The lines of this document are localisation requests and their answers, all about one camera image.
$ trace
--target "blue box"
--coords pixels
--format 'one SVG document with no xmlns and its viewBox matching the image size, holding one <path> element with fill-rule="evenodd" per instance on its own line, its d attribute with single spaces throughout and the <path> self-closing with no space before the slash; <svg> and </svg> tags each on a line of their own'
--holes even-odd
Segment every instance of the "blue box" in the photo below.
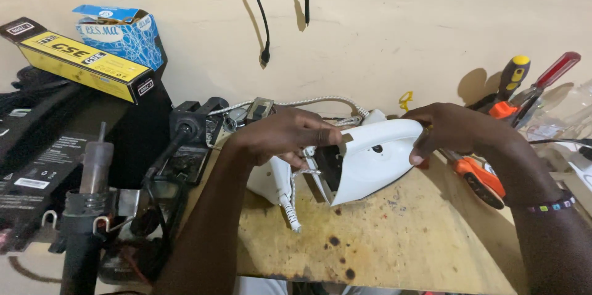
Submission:
<svg viewBox="0 0 592 295">
<path fill-rule="evenodd" d="M 148 66 L 160 78 L 167 54 L 152 14 L 141 9 L 91 4 L 78 6 L 73 12 L 84 15 L 76 29 L 86 45 Z"/>
</svg>

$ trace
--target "barcode label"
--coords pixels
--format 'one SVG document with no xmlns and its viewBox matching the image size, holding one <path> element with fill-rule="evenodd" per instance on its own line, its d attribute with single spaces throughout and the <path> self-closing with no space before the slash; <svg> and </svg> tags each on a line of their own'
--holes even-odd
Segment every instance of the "barcode label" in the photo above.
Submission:
<svg viewBox="0 0 592 295">
<path fill-rule="evenodd" d="M 16 182 L 14 182 L 14 185 L 44 189 L 49 185 L 49 182 L 36 181 L 35 179 L 19 178 Z"/>
</svg>

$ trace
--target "hand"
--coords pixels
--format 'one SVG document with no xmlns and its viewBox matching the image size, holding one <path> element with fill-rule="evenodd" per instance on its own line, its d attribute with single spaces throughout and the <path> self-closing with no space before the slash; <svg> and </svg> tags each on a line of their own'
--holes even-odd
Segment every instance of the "hand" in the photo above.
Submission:
<svg viewBox="0 0 592 295">
<path fill-rule="evenodd" d="M 426 127 L 433 125 L 433 129 L 417 141 L 409 155 L 409 162 L 414 165 L 421 164 L 439 148 L 479 153 L 483 147 L 496 147 L 522 139 L 506 122 L 452 103 L 433 103 L 410 110 L 402 118 L 417 120 Z"/>
<path fill-rule="evenodd" d="M 226 143 L 244 148 L 263 165 L 278 156 L 297 168 L 307 169 L 300 158 L 308 146 L 330 146 L 341 142 L 341 131 L 323 121 L 318 114 L 288 106 L 275 106 L 276 114 L 249 124 L 234 133 Z"/>
</svg>

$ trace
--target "beaded bracelet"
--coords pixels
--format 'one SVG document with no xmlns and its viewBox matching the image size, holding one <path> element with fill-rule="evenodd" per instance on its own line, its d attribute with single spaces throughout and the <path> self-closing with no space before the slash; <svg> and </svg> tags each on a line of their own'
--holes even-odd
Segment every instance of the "beaded bracelet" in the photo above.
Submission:
<svg viewBox="0 0 592 295">
<path fill-rule="evenodd" d="M 527 207 L 526 209 L 531 213 L 544 213 L 547 211 L 558 211 L 570 208 L 575 203 L 574 195 L 566 189 L 563 189 L 563 198 L 553 202 L 543 202 L 534 207 Z"/>
</svg>

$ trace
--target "white coiled cord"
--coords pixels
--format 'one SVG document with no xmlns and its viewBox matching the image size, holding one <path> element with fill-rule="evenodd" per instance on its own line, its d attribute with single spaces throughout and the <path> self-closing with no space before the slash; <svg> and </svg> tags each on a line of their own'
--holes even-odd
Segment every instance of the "white coiled cord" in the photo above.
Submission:
<svg viewBox="0 0 592 295">
<path fill-rule="evenodd" d="M 322 102 L 322 101 L 344 101 L 344 102 L 347 102 L 356 108 L 356 110 L 358 111 L 359 115 L 362 116 L 362 118 L 366 118 L 370 114 L 370 112 L 368 112 L 366 109 L 359 106 L 356 102 L 352 101 L 351 99 L 349 99 L 347 97 L 341 97 L 341 96 L 323 96 L 323 97 L 306 99 L 304 101 L 284 102 L 284 103 L 275 103 L 275 104 L 285 105 L 285 106 L 298 106 L 298 105 L 306 105 L 306 104 Z M 235 104 L 233 106 L 229 106 L 228 108 L 224 108 L 222 110 L 212 111 L 208 115 L 211 116 L 211 115 L 215 115 L 215 114 L 221 114 L 221 113 L 230 111 L 232 109 L 240 108 L 241 106 L 251 104 L 253 102 L 255 102 L 254 99 L 252 99 L 250 101 L 241 102 L 241 103 Z"/>
</svg>

